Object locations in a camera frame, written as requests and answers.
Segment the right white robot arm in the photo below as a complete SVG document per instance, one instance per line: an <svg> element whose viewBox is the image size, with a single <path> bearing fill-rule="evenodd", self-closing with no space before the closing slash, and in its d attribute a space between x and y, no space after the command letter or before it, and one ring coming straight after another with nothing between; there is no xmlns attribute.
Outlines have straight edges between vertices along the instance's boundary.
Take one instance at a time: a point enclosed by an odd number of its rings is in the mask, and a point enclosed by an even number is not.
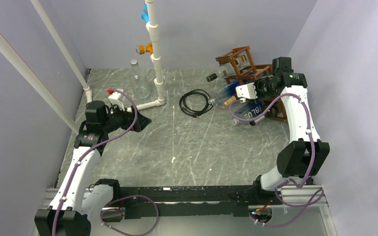
<svg viewBox="0 0 378 236"><path fill-rule="evenodd" d="M272 61L273 74L255 82L259 97L272 98L269 104L283 104L289 126L289 144L278 154L276 166L260 177L261 185L252 190L252 199L263 204L271 192L294 177L302 179L317 175L329 154L330 146L317 133L308 103L308 84L303 73L292 69L291 58L278 57Z"/></svg>

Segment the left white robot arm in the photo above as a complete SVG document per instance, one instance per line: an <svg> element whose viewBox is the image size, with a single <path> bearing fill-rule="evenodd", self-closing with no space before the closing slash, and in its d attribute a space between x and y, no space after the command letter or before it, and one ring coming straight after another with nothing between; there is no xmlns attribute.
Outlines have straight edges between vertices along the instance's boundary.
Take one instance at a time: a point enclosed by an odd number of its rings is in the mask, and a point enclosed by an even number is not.
<svg viewBox="0 0 378 236"><path fill-rule="evenodd" d="M39 209L34 222L40 236L89 236L92 221L107 204L118 205L122 199L119 182L102 179L85 196L87 182L102 156L109 133L118 129L140 132L152 121L137 110L108 107L103 101L86 105L86 119L75 138L74 151L66 176L46 209Z"/></svg>

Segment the clear bottle green label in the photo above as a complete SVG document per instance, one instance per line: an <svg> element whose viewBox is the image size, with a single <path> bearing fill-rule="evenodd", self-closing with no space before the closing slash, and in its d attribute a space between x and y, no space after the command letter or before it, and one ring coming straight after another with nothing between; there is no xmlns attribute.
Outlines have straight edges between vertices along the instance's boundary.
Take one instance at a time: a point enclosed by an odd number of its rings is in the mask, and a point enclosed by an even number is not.
<svg viewBox="0 0 378 236"><path fill-rule="evenodd" d="M143 75L137 59L132 59L130 64L132 69L131 81L133 85L134 97L137 99L146 99L151 95L148 81Z"/></svg>

